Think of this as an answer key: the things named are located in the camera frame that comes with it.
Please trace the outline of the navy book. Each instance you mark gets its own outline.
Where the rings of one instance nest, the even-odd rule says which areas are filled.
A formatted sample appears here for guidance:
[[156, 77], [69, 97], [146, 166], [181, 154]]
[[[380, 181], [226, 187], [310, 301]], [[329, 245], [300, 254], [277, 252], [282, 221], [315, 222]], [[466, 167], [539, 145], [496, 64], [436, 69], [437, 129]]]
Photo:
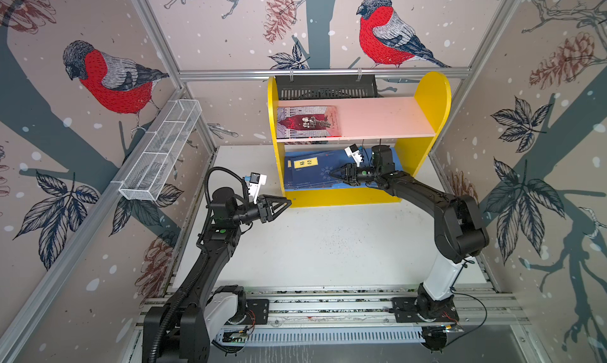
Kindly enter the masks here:
[[284, 186], [286, 191], [294, 191], [297, 189], [296, 182], [293, 179], [292, 158], [285, 158], [285, 173]]
[[343, 188], [345, 185], [330, 177], [330, 173], [353, 162], [343, 150], [320, 151], [316, 153], [287, 153], [285, 157], [292, 158], [293, 179], [297, 189]]

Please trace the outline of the red illustrated book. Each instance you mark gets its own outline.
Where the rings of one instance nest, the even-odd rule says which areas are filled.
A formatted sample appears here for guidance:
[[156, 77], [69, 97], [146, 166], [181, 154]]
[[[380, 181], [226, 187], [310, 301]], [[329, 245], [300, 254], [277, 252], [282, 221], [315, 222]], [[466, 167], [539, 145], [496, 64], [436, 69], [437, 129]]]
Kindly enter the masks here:
[[335, 106], [280, 107], [277, 139], [342, 137]]

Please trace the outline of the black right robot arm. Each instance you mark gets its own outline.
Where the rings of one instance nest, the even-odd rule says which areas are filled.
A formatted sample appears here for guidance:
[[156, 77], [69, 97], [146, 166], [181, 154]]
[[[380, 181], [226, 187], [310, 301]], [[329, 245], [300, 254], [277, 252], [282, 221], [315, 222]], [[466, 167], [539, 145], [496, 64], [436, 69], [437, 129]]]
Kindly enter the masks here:
[[346, 154], [356, 161], [334, 170], [330, 176], [352, 186], [368, 186], [406, 200], [434, 218], [434, 241], [439, 252], [430, 274], [417, 290], [417, 314], [433, 321], [453, 307], [453, 287], [470, 258], [488, 246], [489, 238], [477, 201], [470, 195], [441, 192], [396, 169], [389, 146], [371, 148], [371, 161], [363, 166], [354, 145]]

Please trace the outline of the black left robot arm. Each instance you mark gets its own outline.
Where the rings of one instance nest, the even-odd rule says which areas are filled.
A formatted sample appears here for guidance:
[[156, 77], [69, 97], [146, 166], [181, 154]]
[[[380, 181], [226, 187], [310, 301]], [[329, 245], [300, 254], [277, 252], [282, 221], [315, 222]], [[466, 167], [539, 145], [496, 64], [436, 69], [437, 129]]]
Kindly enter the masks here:
[[146, 314], [143, 362], [206, 362], [221, 328], [246, 318], [243, 287], [216, 288], [216, 282], [240, 242], [242, 225], [273, 222], [292, 203], [285, 197], [260, 194], [267, 181], [260, 173], [236, 180], [240, 195], [231, 187], [204, 192], [207, 213], [196, 242], [199, 258], [166, 303]]

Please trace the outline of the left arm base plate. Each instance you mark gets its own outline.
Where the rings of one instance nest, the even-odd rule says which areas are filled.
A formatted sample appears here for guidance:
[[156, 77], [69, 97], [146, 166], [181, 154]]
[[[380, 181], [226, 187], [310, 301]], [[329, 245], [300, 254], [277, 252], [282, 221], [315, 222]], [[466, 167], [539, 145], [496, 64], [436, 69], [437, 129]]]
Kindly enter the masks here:
[[243, 315], [235, 315], [226, 322], [226, 326], [234, 325], [266, 325], [270, 312], [270, 301], [267, 299], [247, 300], [247, 306]]

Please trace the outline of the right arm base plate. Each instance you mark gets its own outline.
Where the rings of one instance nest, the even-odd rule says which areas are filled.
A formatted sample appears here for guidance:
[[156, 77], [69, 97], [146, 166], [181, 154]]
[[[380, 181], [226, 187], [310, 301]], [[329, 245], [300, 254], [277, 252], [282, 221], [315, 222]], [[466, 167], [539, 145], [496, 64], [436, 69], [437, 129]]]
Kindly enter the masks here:
[[427, 297], [391, 299], [397, 323], [458, 323], [459, 316], [451, 296], [442, 301]]

